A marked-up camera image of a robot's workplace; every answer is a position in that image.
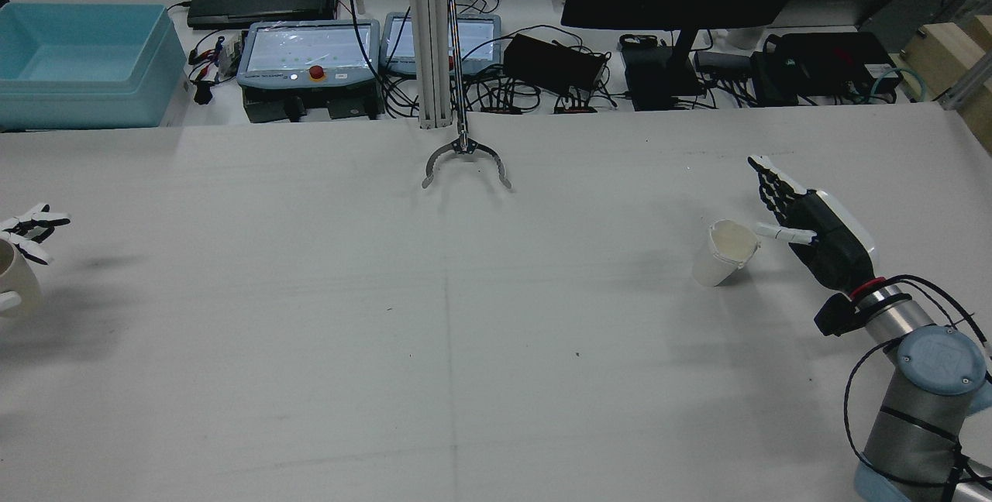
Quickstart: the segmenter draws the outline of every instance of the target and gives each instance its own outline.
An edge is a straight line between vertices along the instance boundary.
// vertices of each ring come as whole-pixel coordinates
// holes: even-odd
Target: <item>black power adapter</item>
[[[577,98],[592,94],[605,67],[606,55],[581,53],[519,34],[503,51],[503,71],[510,78]]]

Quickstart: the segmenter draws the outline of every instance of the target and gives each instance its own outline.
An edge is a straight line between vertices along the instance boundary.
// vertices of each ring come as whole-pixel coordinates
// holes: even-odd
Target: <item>black box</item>
[[[599,85],[605,67],[605,55],[581,53],[519,34],[503,51],[507,76],[559,95],[588,96]]]
[[[786,33],[773,43],[773,56],[787,74],[776,83],[798,95],[867,95],[875,79],[895,67],[872,33]],[[876,93],[889,93],[902,81],[899,72],[892,72]]]

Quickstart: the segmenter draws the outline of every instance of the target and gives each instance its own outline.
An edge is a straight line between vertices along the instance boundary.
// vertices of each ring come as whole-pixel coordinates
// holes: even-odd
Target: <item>robot finger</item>
[[[40,247],[35,241],[26,239],[21,235],[15,235],[13,233],[0,233],[0,240],[5,240],[10,244],[17,247],[21,251],[21,254],[25,258],[35,262],[36,264],[42,264],[46,266],[49,262],[52,262],[52,257],[49,253],[45,252],[45,249]]]
[[[60,225],[68,225],[68,223],[70,223],[70,216],[68,213],[45,211],[35,213],[32,220],[40,227],[57,227]]]

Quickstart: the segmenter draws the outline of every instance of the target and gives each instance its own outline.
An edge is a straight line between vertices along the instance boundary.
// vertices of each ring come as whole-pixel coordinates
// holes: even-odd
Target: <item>white cup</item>
[[[705,244],[695,255],[692,277],[699,284],[717,286],[730,273],[743,268],[759,244],[758,235],[740,223],[729,219],[715,221],[706,232]]]
[[[38,277],[14,245],[0,240],[0,316],[21,318],[42,304]]]

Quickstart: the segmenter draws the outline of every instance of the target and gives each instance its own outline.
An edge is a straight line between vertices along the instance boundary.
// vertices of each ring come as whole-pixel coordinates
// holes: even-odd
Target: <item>white tabletop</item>
[[[471,120],[513,191],[482,156],[423,191],[450,129],[411,121],[0,135],[4,212],[74,216],[0,321],[0,498],[853,500],[872,341],[784,244],[690,277],[770,220],[747,153],[989,328],[992,160],[935,104]]]

